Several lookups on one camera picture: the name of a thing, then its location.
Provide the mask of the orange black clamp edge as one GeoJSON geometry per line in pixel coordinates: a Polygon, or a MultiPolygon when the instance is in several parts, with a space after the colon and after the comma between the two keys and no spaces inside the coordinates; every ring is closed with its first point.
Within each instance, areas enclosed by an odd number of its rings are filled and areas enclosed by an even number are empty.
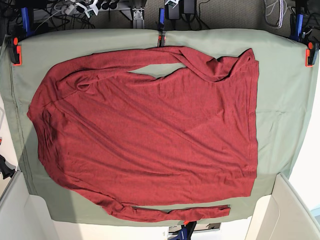
{"type": "Polygon", "coordinates": [[[316,42],[310,41],[307,44],[307,49],[305,50],[305,66],[312,67],[318,57],[320,45],[316,42]]]}
{"type": "Polygon", "coordinates": [[[18,45],[19,40],[17,37],[8,37],[7,46],[9,51],[10,61],[13,66],[20,66],[22,64],[22,47],[18,45]]]}

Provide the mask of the red long-sleeve T-shirt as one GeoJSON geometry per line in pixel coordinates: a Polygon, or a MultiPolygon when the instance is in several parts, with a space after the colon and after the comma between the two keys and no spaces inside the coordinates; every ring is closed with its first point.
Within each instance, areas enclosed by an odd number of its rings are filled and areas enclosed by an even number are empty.
{"type": "Polygon", "coordinates": [[[225,217],[257,177],[259,62],[186,46],[53,66],[27,112],[50,178],[135,222],[225,217]]]}

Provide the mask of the blue black clamp top centre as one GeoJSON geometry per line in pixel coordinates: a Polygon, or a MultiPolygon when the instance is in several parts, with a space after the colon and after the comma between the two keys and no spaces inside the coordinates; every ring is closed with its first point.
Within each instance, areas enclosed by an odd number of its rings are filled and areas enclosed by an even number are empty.
{"type": "Polygon", "coordinates": [[[165,31],[165,9],[159,8],[158,11],[158,42],[157,47],[164,47],[165,46],[165,40],[166,40],[166,31],[165,31]]]}

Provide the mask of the white bin right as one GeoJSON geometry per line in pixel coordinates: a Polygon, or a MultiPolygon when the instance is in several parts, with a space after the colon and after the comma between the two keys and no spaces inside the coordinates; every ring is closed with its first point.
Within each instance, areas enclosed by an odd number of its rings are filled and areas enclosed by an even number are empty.
{"type": "Polygon", "coordinates": [[[290,184],[279,173],[272,193],[255,205],[246,240],[318,240],[320,225],[290,184]]]}

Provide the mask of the black clamp far left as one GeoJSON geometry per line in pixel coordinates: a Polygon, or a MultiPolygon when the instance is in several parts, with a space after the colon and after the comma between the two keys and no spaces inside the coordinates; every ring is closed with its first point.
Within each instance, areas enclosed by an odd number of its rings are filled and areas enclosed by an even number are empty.
{"type": "Polygon", "coordinates": [[[6,159],[2,155],[0,155],[0,172],[4,180],[7,178],[12,178],[16,172],[14,169],[11,169],[7,166],[6,159]]]}

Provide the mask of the orange black clamp right edge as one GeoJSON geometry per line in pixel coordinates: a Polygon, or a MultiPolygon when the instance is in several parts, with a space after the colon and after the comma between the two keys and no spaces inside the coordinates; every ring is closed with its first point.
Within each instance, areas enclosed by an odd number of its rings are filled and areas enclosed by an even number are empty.
{"type": "Polygon", "coordinates": [[[312,67],[318,57],[320,45],[316,42],[310,41],[307,44],[307,49],[305,50],[305,66],[312,67]]]}

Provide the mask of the white bin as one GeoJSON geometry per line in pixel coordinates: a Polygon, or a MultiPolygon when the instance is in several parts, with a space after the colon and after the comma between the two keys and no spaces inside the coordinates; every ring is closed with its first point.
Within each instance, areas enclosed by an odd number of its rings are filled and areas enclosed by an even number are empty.
{"type": "Polygon", "coordinates": [[[290,184],[279,173],[272,193],[255,205],[246,240],[318,240],[320,225],[290,184]]]}
{"type": "Polygon", "coordinates": [[[45,200],[29,194],[24,175],[17,171],[0,197],[2,240],[58,240],[45,200]]]}

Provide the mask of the black power adapter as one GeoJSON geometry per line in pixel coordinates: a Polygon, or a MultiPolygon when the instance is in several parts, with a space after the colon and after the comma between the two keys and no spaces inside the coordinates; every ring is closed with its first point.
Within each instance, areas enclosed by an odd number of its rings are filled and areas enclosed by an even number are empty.
{"type": "Polygon", "coordinates": [[[196,0],[165,0],[165,18],[168,20],[179,20],[182,15],[194,15],[196,13],[196,0]]]}

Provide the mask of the green table cloth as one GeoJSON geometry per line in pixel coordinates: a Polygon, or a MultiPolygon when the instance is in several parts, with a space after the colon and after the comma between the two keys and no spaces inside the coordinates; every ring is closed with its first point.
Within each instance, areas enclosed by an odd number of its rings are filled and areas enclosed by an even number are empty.
{"type": "MultiPolygon", "coordinates": [[[[15,150],[7,160],[23,172],[28,192],[42,197],[55,221],[111,226],[139,222],[108,215],[74,191],[56,184],[38,159],[38,140],[27,117],[29,104],[48,70],[63,61],[98,52],[156,47],[159,33],[150,29],[78,29],[44,33],[21,41],[22,64],[12,65],[5,45],[0,49],[0,94],[15,150]]],[[[272,192],[276,175],[290,176],[303,145],[316,92],[318,66],[305,65],[306,46],[254,29],[168,31],[166,45],[187,46],[215,58],[238,56],[252,49],[259,62],[256,107],[257,178],[249,197],[223,200],[228,216],[202,219],[222,223],[253,214],[259,198],[272,192]]]]}

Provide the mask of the blue black clamp bottom centre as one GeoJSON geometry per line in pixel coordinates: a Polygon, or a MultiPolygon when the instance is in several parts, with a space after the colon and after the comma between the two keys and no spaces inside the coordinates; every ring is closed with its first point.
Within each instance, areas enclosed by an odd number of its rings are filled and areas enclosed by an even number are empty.
{"type": "Polygon", "coordinates": [[[185,221],[183,225],[181,225],[181,229],[177,232],[177,234],[170,238],[171,240],[191,240],[192,234],[197,225],[197,221],[185,221]]]}

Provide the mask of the blue black clamp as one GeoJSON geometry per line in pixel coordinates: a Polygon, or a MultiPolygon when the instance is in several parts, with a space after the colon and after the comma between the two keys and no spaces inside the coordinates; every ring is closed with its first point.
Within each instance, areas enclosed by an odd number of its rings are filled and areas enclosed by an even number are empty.
{"type": "Polygon", "coordinates": [[[192,234],[197,225],[197,221],[185,221],[183,225],[181,225],[181,229],[177,232],[177,234],[170,238],[171,240],[191,240],[192,234]]]}
{"type": "Polygon", "coordinates": [[[157,47],[164,47],[165,46],[165,40],[166,40],[166,31],[165,31],[165,9],[159,8],[158,11],[158,42],[157,47]]]}

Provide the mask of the white bin left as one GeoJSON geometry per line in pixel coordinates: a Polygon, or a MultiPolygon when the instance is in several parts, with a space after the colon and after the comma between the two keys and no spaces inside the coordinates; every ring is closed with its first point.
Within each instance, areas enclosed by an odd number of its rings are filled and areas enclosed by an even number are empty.
{"type": "Polygon", "coordinates": [[[2,240],[58,240],[45,200],[29,194],[24,175],[17,171],[0,197],[2,240]]]}

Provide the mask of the grey metal table bracket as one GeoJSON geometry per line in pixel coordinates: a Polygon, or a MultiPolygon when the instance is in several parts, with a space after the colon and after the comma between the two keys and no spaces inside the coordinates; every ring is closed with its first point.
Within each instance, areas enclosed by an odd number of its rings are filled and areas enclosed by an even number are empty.
{"type": "Polygon", "coordinates": [[[145,28],[145,9],[144,8],[132,9],[132,28],[133,29],[145,28]]]}

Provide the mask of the orange black clamp left edge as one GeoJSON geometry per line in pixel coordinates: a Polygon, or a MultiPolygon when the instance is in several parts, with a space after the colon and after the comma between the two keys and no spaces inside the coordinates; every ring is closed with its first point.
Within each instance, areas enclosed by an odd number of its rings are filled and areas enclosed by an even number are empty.
{"type": "Polygon", "coordinates": [[[17,37],[8,37],[7,46],[9,51],[10,61],[13,66],[20,66],[22,64],[22,47],[18,45],[19,40],[17,37]]]}

